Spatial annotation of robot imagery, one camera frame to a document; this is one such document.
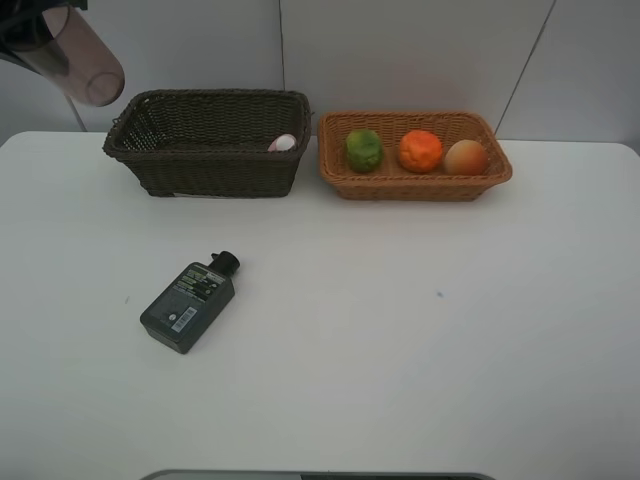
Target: basket rim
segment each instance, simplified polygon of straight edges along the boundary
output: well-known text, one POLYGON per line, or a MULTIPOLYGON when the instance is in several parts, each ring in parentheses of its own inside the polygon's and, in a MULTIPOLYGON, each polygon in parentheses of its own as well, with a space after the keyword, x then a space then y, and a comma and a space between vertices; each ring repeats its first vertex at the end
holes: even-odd
POLYGON ((295 90, 269 90, 269 89, 243 89, 243 88, 221 88, 221 89, 157 89, 148 90, 135 95, 127 104, 122 113, 113 120, 113 126, 107 133, 104 142, 103 151, 110 157, 130 157, 126 161, 145 161, 147 159, 157 159, 163 157, 176 157, 184 155, 185 157, 194 158, 197 156, 215 156, 216 154, 233 154, 239 158, 263 158, 274 161, 291 161, 299 158, 307 149, 311 138, 311 107, 309 100, 301 92, 295 90), (215 148, 211 150, 153 150, 153 149, 131 149, 118 147, 116 145, 123 129, 131 120, 137 105, 147 98, 162 96, 256 96, 256 97, 289 97, 295 98, 302 107, 303 113, 303 129, 300 141, 295 148, 285 152, 266 152, 260 150, 249 150, 242 148, 215 148))
POLYGON ((492 187, 507 182, 513 176, 513 167, 506 154, 502 150, 500 143, 495 137, 495 133, 486 120, 477 113, 464 110, 433 110, 433 111, 392 111, 392 110, 343 110, 327 112, 318 121, 318 153, 320 174, 322 177, 336 187, 366 187, 369 182, 376 182, 378 188, 384 182, 387 187, 492 187), (433 115, 459 115, 467 117, 480 123, 482 129, 488 134, 492 147, 498 153, 498 159, 502 166, 502 171, 493 175, 375 175, 347 172, 338 174, 329 168, 328 151, 326 137, 328 135, 326 123, 335 117, 425 117, 433 115))

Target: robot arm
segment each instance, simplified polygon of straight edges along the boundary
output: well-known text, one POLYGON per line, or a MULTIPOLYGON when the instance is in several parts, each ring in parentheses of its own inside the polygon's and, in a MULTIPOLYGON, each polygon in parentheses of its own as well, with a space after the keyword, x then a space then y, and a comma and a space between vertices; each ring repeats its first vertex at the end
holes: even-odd
POLYGON ((87 0, 0 0, 0 59, 41 74, 80 103, 115 101, 124 72, 76 8, 87 0))

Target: white barcode label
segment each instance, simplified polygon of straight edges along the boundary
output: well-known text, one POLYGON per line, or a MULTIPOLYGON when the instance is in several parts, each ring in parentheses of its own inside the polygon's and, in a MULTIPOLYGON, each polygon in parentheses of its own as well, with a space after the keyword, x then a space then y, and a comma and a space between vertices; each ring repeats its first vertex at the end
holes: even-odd
POLYGON ((191 320, 196 313, 198 313, 198 311, 195 308, 187 308, 187 311, 180 316, 176 323, 173 324, 171 330, 175 330, 176 332, 180 333, 180 331, 187 323, 189 323, 189 320, 191 320))

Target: wicker basket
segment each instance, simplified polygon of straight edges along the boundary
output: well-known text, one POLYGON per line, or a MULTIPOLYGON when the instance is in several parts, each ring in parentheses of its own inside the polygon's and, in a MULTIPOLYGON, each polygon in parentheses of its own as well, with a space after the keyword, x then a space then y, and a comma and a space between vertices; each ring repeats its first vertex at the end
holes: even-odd
POLYGON ((341 197, 352 200, 471 201, 511 178, 511 165, 491 128, 472 113, 329 113, 318 125, 318 149, 322 176, 341 197), (369 174, 355 173, 346 163, 345 140, 352 130, 359 128, 376 131, 384 145, 381 167, 369 174), (408 172, 397 163, 396 148, 402 137, 415 129, 437 135, 445 154, 458 140, 480 142, 489 154, 486 174, 450 176, 442 170, 426 175, 408 172))
POLYGON ((104 144, 150 195, 284 197, 311 135, 307 98, 271 90, 157 90, 136 96, 104 144), (282 134, 286 152, 267 152, 282 134))

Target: light brown wicker basket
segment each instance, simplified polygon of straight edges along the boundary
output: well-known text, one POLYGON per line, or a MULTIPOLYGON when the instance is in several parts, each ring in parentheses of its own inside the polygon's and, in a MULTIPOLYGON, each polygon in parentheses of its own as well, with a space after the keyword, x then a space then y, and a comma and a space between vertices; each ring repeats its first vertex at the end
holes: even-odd
POLYGON ((511 178, 511 165, 482 117, 466 112, 336 112, 318 124, 320 173, 350 200, 471 201, 511 178), (356 173, 346 162, 345 141, 352 130, 368 128, 380 136, 385 158, 372 173, 356 173), (415 174, 396 161, 396 149, 411 130, 428 130, 442 141, 444 154, 463 139, 480 142, 489 154, 485 175, 451 176, 442 170, 415 174))

